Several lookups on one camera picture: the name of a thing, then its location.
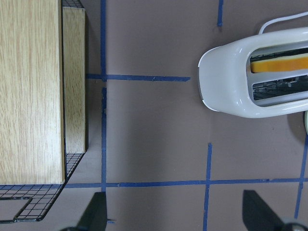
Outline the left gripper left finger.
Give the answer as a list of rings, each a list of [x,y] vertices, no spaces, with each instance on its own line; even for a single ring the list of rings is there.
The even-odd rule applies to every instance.
[[[62,231],[104,231],[107,226],[106,193],[96,192],[74,227],[63,228]]]

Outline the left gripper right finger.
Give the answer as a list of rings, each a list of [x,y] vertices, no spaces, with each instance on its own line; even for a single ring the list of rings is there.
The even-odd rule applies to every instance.
[[[297,219],[280,218],[254,190],[243,191],[242,219],[249,231],[306,231]]]

